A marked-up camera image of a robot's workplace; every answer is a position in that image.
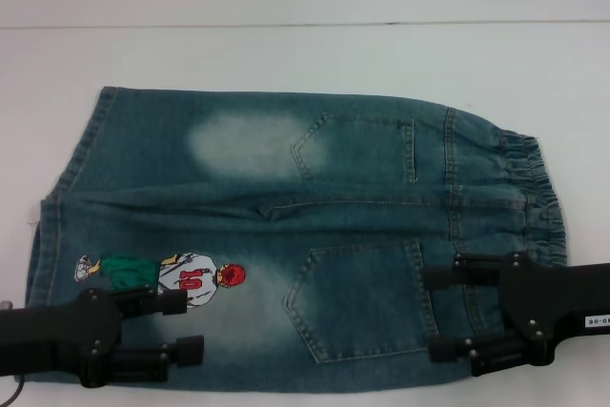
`jeans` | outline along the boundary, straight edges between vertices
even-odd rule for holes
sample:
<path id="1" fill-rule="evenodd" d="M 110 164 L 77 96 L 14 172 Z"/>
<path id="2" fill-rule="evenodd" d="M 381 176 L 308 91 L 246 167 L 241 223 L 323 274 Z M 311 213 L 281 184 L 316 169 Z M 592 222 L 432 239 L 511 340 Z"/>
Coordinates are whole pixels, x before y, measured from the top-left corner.
<path id="1" fill-rule="evenodd" d="M 361 392 L 449 382 L 428 336 L 501 334 L 496 290 L 423 289 L 457 253 L 565 264 L 535 138 L 359 95 L 105 88 L 42 203 L 28 305 L 83 288 L 188 291 L 123 342 L 206 338 L 183 390 Z M 61 374 L 36 380 L 76 381 Z"/>

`embroidered patch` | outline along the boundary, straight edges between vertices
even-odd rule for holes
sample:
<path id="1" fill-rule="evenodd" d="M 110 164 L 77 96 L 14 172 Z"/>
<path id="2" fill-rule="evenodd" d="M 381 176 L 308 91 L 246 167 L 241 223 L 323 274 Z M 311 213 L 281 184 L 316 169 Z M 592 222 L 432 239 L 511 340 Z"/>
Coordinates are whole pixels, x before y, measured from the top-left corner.
<path id="1" fill-rule="evenodd" d="M 216 268 L 210 257 L 197 253 L 174 254 L 162 261 L 113 254 L 101 256 L 94 264 L 88 256 L 82 256 L 76 263 L 74 279 L 80 282 L 97 275 L 108 278 L 113 290 L 154 284 L 159 293 L 186 290 L 189 308 L 208 303 L 219 286 L 232 288 L 246 279 L 246 271 L 239 264 Z"/>

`faded bleach spot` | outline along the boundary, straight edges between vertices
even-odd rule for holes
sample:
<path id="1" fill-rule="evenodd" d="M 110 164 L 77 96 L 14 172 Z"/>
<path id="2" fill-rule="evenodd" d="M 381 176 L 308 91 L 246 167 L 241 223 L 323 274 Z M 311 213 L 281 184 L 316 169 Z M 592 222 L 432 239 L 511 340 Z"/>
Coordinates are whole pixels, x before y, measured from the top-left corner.
<path id="1" fill-rule="evenodd" d="M 219 288 L 210 302 L 184 315 L 160 316 L 154 323 L 159 339 L 202 334 L 207 355 L 231 361 L 270 355 L 275 349 L 281 353 L 289 345 L 288 340 L 302 345 L 282 303 L 290 275 L 243 259 L 238 261 L 247 272 L 242 285 Z"/>
<path id="2" fill-rule="evenodd" d="M 201 167 L 219 177 L 298 179 L 291 146 L 308 124 L 286 114 L 219 114 L 189 132 L 188 146 Z M 310 154 L 323 162 L 321 148 Z"/>

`seam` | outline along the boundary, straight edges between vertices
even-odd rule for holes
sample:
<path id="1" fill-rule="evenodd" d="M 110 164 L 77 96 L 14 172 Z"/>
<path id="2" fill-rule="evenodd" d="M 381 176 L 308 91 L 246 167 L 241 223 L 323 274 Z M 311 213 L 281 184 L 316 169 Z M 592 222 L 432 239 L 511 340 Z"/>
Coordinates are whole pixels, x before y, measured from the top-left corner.
<path id="1" fill-rule="evenodd" d="M 59 224 L 59 218 L 60 218 L 60 210 L 59 210 L 59 202 L 60 202 L 60 196 L 59 194 L 55 195 L 55 202 L 54 202 L 54 206 L 55 206 L 55 240 L 54 240 L 54 254 L 53 254 L 53 269 L 51 272 L 51 281 L 49 283 L 49 289 L 47 290 L 47 299 L 45 300 L 45 303 L 47 304 L 47 306 L 49 306 L 51 304 L 51 292 L 53 291 L 53 287 L 55 285 L 55 277 L 57 275 L 57 264 L 58 264 L 58 260 L 59 260 L 59 244 L 61 241 L 60 238 L 60 228 L 61 225 Z"/>
<path id="2" fill-rule="evenodd" d="M 525 145 L 525 138 L 523 136 L 521 136 L 519 138 L 519 145 L 521 146 L 521 153 L 523 154 L 523 157 L 525 158 L 525 163 L 527 164 L 527 172 L 530 175 L 530 178 L 528 181 L 530 181 L 534 185 L 536 192 L 539 193 L 538 182 L 536 180 L 536 175 L 534 174 L 534 170 L 532 169 L 532 161 L 530 160 L 530 154 L 527 151 L 527 147 Z"/>
<path id="3" fill-rule="evenodd" d="M 427 352 L 427 351 L 428 351 L 428 347 L 417 347 L 417 348 L 413 348 L 413 349 L 409 349 L 409 350 L 400 350 L 397 352 L 380 353 L 378 355 L 348 356 L 348 357 L 341 357 L 338 359 L 328 359 L 328 360 L 323 360 L 323 361 L 316 360 L 316 361 L 320 364 L 332 364 L 334 362 L 350 361 L 350 360 L 354 360 L 354 359 L 369 359 L 372 357 L 405 355 L 405 354 L 410 354 L 410 353 L 421 353 L 421 352 Z"/>
<path id="4" fill-rule="evenodd" d="M 318 118 L 313 126 L 309 128 L 301 138 L 291 147 L 291 152 L 293 153 L 293 158 L 296 161 L 296 165 L 298 166 L 299 171 L 301 172 L 301 176 L 305 179 L 310 179 L 312 176 L 307 169 L 307 165 L 303 160 L 303 157 L 300 154 L 301 149 L 305 146 L 305 144 L 314 136 L 314 134 L 324 126 L 328 121 L 328 113 L 323 113 L 320 118 Z"/>
<path id="5" fill-rule="evenodd" d="M 525 242 L 525 250 L 527 252 L 527 255 L 530 257 L 530 259 L 534 259 L 536 262 L 538 262 L 538 254 L 536 253 L 536 250 L 532 247 L 532 231 L 529 226 L 530 212 L 531 206 L 526 204 L 524 211 L 525 227 L 523 228 L 523 241 Z"/>
<path id="6" fill-rule="evenodd" d="M 371 250 L 382 250 L 388 248 L 404 248 L 404 240 L 389 242 L 363 243 L 358 245 L 338 245 L 333 247 L 312 248 L 309 253 L 312 256 L 319 254 L 349 254 L 357 252 L 370 252 Z"/>
<path id="7" fill-rule="evenodd" d="M 379 204 L 379 205 L 411 205 L 411 206 L 442 206 L 445 203 L 442 201 L 423 201 L 423 200 L 367 200 L 367 199 L 329 199 L 329 200 L 311 200 L 306 202 L 296 202 L 292 204 L 284 205 L 271 205 L 265 206 L 260 209 L 260 213 L 267 217 L 274 210 L 291 209 L 296 207 L 306 207 L 314 205 L 338 205 L 338 204 Z M 467 202 L 460 202 L 459 206 L 462 208 L 477 208 L 477 209 L 506 209 L 506 210 L 523 210 L 525 202 L 521 201 L 500 201 L 500 202 L 485 202 L 472 200 Z"/>
<path id="8" fill-rule="evenodd" d="M 421 314 L 426 332 L 429 336 L 438 336 L 439 332 L 434 309 L 432 307 L 432 298 L 430 297 L 430 292 L 423 286 L 423 277 L 421 275 L 421 270 L 423 269 L 423 257 L 421 256 L 421 249 L 419 248 L 419 244 L 416 240 L 413 240 L 409 246 L 406 246 L 405 243 L 404 249 L 407 253 L 411 253 L 413 277 L 419 295 Z"/>
<path id="9" fill-rule="evenodd" d="M 295 309 L 296 293 L 300 289 L 304 275 L 312 270 L 311 264 L 313 262 L 313 258 L 314 258 L 313 252 L 312 252 L 312 250 L 310 250 L 305 259 L 305 265 L 301 266 L 299 268 L 298 277 L 293 282 L 293 284 L 290 286 L 288 293 L 286 294 L 286 298 L 284 299 L 284 308 L 286 309 L 286 312 L 288 312 L 288 315 L 291 318 L 291 321 L 293 322 L 296 329 L 298 330 L 298 333 L 301 335 L 301 338 L 305 342 L 305 345 L 307 345 L 307 348 L 309 349 L 310 354 L 314 357 L 315 362 L 320 362 L 320 360 L 318 358 L 317 350 L 316 350 L 317 341 L 316 341 L 314 335 L 307 329 L 307 327 L 303 323 L 303 319 L 301 318 L 301 316 L 298 314 L 298 312 Z"/>
<path id="10" fill-rule="evenodd" d="M 325 120 L 336 119 L 339 121 L 365 121 L 369 123 L 377 124 L 398 124 L 399 126 L 408 125 L 410 118 L 392 118 L 392 117 L 375 117 L 366 116 L 364 114 L 334 114 L 334 113 L 323 113 L 322 117 Z"/>
<path id="11" fill-rule="evenodd" d="M 546 219 L 546 250 L 544 251 L 544 262 L 547 265 L 553 265 L 553 261 L 551 260 L 549 253 L 551 249 L 551 217 L 548 207 L 545 207 L 542 211 L 544 212 L 544 217 Z"/>
<path id="12" fill-rule="evenodd" d="M 52 194 L 42 203 L 40 214 L 40 255 L 36 271 L 33 274 L 29 306 L 46 304 L 49 283 L 51 282 L 50 275 L 54 265 L 52 260 L 55 258 L 55 244 L 57 240 L 56 209 L 53 207 L 56 199 L 56 195 Z"/>
<path id="13" fill-rule="evenodd" d="M 414 185 L 416 177 L 415 123 L 413 120 L 403 126 L 405 138 L 404 174 L 409 185 Z"/>
<path id="14" fill-rule="evenodd" d="M 465 243 L 462 238 L 461 218 L 459 214 L 459 198 L 461 187 L 456 184 L 457 180 L 457 162 L 456 162 L 456 140 L 455 140 L 455 125 L 458 117 L 456 109 L 447 108 L 445 116 L 445 167 L 446 167 L 446 183 L 449 188 L 449 239 L 454 242 L 458 253 L 466 251 Z M 478 312 L 478 304 L 476 300 L 475 288 L 468 285 L 462 285 L 462 296 L 466 305 L 466 310 L 470 318 L 470 324 L 475 334 L 480 334 L 481 330 L 485 329 L 485 323 L 482 316 Z"/>
<path id="15" fill-rule="evenodd" d="M 106 108 L 106 111 L 103 113 L 102 119 L 100 120 L 99 124 L 95 128 L 91 142 L 89 143 L 89 146 L 87 147 L 85 154 L 84 154 L 82 160 L 80 161 L 78 169 L 72 176 L 71 183 L 68 186 L 68 188 L 66 189 L 66 193 L 70 192 L 70 190 L 72 189 L 72 187 L 74 186 L 74 184 L 76 183 L 78 178 L 80 177 L 80 174 L 83 172 L 83 169 L 85 168 L 85 165 L 87 164 L 87 162 L 89 160 L 89 156 L 93 149 L 93 146 L 95 145 L 95 142 L 97 141 L 97 138 L 99 137 L 100 132 L 103 130 L 104 126 L 106 125 L 106 120 L 108 119 L 108 115 L 110 114 L 112 107 L 114 106 L 114 101 L 116 100 L 117 95 L 118 95 L 118 88 L 114 88 L 114 94 L 112 95 L 112 99 L 109 102 L 108 107 Z"/>
<path id="16" fill-rule="evenodd" d="M 498 128 L 498 137 L 499 137 L 499 150 L 502 154 L 502 159 L 504 160 L 504 171 L 508 176 L 509 180 L 512 180 L 513 171 L 511 170 L 510 161 L 506 159 L 506 135 L 504 135 L 504 131 Z"/>

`back pocket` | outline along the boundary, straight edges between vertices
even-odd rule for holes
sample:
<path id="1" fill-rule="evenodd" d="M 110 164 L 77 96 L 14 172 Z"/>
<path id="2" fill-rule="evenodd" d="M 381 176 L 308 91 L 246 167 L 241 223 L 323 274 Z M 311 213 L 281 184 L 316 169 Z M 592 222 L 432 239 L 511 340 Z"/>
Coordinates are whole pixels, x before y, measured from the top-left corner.
<path id="1" fill-rule="evenodd" d="M 416 241 L 310 250 L 284 306 L 318 363 L 425 350 L 422 267 Z"/>
<path id="2" fill-rule="evenodd" d="M 305 179 L 416 182 L 412 119 L 324 113 L 292 150 Z"/>

